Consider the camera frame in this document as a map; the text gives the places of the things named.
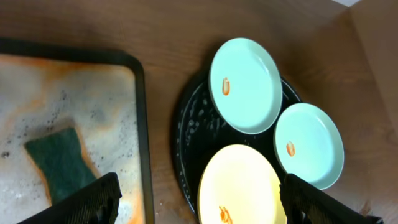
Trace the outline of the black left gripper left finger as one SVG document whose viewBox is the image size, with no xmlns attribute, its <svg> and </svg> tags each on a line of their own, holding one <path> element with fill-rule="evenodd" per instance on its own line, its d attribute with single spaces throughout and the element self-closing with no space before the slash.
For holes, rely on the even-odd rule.
<svg viewBox="0 0 398 224">
<path fill-rule="evenodd" d="M 110 172 L 19 224 L 115 224 L 121 197 L 118 176 Z"/>
</svg>

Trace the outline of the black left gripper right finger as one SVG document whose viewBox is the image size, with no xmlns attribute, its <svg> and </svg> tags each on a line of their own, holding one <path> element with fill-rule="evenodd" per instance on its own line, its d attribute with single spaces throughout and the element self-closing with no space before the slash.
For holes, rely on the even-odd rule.
<svg viewBox="0 0 398 224">
<path fill-rule="evenodd" d="M 381 217 L 364 216 L 343 205 L 294 174 L 280 184 L 280 200 L 287 222 L 330 224 L 382 224 Z"/>
</svg>

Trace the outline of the green and yellow sponge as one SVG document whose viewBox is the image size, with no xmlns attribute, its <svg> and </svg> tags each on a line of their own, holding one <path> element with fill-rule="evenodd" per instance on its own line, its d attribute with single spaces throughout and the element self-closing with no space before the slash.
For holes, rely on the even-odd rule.
<svg viewBox="0 0 398 224">
<path fill-rule="evenodd" d="M 44 178 L 52 205 L 96 180 L 83 159 L 80 139 L 73 128 L 30 140 L 24 147 Z"/>
</svg>

